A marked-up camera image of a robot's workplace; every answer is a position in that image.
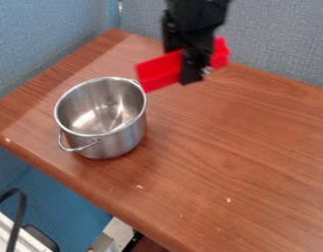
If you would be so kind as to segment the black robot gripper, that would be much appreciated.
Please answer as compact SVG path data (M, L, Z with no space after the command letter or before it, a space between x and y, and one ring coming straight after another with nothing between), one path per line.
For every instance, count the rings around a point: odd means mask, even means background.
M213 52L213 31L224 24L229 0L165 0L161 20L164 52L184 48L180 84L202 78Z

